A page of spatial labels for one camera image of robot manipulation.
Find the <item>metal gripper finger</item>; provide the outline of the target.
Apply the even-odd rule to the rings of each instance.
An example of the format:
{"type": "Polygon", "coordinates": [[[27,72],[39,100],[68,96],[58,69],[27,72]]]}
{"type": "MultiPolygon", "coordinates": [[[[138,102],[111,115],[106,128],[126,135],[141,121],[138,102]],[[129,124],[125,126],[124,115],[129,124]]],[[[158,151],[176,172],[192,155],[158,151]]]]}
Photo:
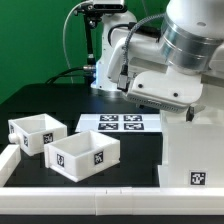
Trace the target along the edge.
{"type": "Polygon", "coordinates": [[[187,110],[187,113],[186,113],[186,121],[187,122],[192,122],[193,119],[194,119],[194,116],[203,111],[205,109],[205,106],[204,105],[196,105],[196,106],[190,106],[187,110]]]}

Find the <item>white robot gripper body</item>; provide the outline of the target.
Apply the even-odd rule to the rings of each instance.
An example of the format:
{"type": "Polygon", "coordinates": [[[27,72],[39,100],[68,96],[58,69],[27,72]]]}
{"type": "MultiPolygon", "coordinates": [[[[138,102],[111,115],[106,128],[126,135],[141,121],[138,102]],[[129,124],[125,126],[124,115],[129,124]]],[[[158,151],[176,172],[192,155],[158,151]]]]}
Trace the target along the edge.
{"type": "Polygon", "coordinates": [[[203,84],[200,75],[186,75],[169,67],[165,73],[145,71],[130,81],[124,98],[173,113],[182,113],[199,100],[203,84]]]}

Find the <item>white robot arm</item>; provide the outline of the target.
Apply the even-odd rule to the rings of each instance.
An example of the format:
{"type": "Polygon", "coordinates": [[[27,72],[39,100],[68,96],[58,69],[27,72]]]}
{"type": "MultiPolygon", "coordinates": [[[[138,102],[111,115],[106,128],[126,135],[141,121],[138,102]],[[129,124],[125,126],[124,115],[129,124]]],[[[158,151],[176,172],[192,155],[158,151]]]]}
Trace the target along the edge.
{"type": "Polygon", "coordinates": [[[191,121],[211,103],[205,79],[224,83],[224,0],[170,0],[140,21],[107,11],[102,23],[99,91],[191,121]]]}

